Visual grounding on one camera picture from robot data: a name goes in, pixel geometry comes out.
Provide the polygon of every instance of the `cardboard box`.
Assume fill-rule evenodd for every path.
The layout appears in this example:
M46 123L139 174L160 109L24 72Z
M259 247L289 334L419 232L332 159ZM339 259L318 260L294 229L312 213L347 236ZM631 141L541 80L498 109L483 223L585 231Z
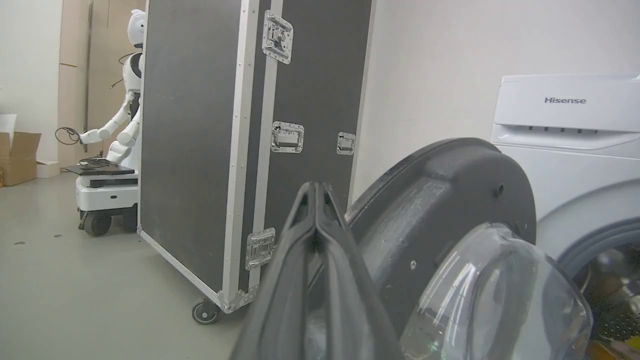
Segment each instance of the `cardboard box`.
M38 160L36 161L37 165L37 176L39 179L48 179L50 177L54 177L60 174L60 162L59 161L47 161L47 160Z
M11 186L36 178L36 151L40 134L14 133L10 143L8 133L0 133L0 168L3 184Z

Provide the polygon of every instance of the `white box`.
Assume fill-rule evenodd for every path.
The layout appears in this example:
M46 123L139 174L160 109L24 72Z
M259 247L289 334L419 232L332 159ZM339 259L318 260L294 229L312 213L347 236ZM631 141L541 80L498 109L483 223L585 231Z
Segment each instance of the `white box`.
M47 179L49 177L54 177L60 174L60 162L59 161L47 161L38 160L38 165L36 166L37 177L39 179Z

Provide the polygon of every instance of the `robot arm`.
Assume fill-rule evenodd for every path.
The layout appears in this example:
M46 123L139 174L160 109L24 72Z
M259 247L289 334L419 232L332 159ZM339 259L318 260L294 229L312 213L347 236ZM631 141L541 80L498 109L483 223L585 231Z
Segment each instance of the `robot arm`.
M119 164L131 153L131 147L136 144L138 134L140 133L140 113L141 111L138 110L129 125L118 134L117 140L109 146L107 160L110 162Z
M108 139L109 136L118 129L118 126L124 124L130 119L131 113L129 112L129 106L131 105L134 97L135 94L133 92L127 92L124 96L124 102L116 115L114 115L113 118L111 118L111 120L109 120L109 122L100 129L91 129L80 135L80 142L96 143Z

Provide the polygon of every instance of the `hisense logo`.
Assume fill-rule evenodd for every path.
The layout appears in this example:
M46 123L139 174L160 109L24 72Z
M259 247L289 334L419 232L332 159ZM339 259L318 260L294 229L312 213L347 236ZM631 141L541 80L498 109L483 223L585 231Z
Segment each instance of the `hisense logo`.
M586 104L585 99L556 99L555 97L546 97L545 102L552 104Z

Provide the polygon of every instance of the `humanoid robot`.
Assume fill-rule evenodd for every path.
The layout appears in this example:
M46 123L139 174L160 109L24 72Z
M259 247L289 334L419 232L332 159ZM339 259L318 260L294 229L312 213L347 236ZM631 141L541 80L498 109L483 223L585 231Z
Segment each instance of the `humanoid robot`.
M105 234L111 227L111 217L123 215L126 231L138 226L138 170L140 169L140 142L137 142L141 126L140 99L144 54L142 53L147 14L133 10L127 32L129 41L140 52L127 57L122 67L125 97L118 112L100 129L81 134L83 144L102 142L118 127L130 123L111 143L106 158L81 161L68 167L80 175L76 180L76 199L80 212L79 229L92 236Z

